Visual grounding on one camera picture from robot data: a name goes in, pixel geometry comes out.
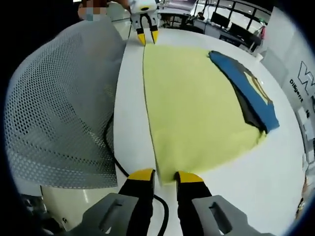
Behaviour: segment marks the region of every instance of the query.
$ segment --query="folded cloth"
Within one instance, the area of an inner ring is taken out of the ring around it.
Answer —
[[[197,174],[232,161],[265,138],[264,131],[245,122],[231,82],[208,53],[145,47],[145,99],[162,183],[172,182],[179,170]]]
[[[248,100],[244,97],[241,91],[234,84],[232,84],[232,86],[235,91],[238,102],[240,103],[245,123],[255,126],[260,131],[265,131],[266,130],[265,125],[261,122],[260,118],[253,110]]]
[[[275,108],[272,101],[266,97],[262,88],[258,88],[264,97],[267,99],[267,103],[256,91],[256,89],[250,84],[246,77],[246,72],[236,60],[223,55],[216,51],[209,53],[211,61],[220,69],[220,71],[226,75],[229,81],[234,84],[241,93],[246,97],[261,122],[266,128],[266,133],[279,127],[279,122],[275,114]]]

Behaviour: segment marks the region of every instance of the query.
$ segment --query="yellow cloth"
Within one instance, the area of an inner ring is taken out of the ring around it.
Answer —
[[[232,160],[265,137],[244,122],[230,81],[206,50],[147,44],[143,77],[163,183],[178,170],[196,174]]]

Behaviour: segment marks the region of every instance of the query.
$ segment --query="printed logo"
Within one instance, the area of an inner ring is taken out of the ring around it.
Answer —
[[[299,92],[299,90],[297,89],[296,87],[296,84],[295,82],[293,81],[293,79],[290,79],[290,84],[292,85],[293,89],[294,89],[294,92],[297,94],[297,96],[299,97],[300,101],[303,102],[303,98]]]
[[[311,91],[312,89],[311,87],[315,85],[314,76],[310,71],[308,71],[307,66],[303,61],[301,61],[298,79],[301,82],[301,84],[305,85],[304,89],[307,95],[308,96],[312,95],[313,93]]]

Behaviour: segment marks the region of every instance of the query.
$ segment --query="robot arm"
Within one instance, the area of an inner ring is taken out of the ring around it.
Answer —
[[[131,174],[119,191],[100,200],[83,214],[81,224],[63,236],[146,236],[153,215],[153,169]],[[202,178],[179,171],[178,217],[184,236],[274,236],[261,234],[247,216],[221,196],[212,196]]]
[[[142,18],[146,17],[150,25],[153,42],[158,39],[158,15],[157,4],[155,0],[129,0],[131,22],[133,28],[137,31],[140,42],[145,46],[146,38],[142,27]]]

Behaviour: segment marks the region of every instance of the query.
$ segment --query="perforated mesh cover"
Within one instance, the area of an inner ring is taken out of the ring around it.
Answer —
[[[108,18],[80,22],[14,73],[6,97],[6,152],[15,176],[46,186],[117,186],[103,143],[125,43]],[[113,142],[113,129],[108,138]]]

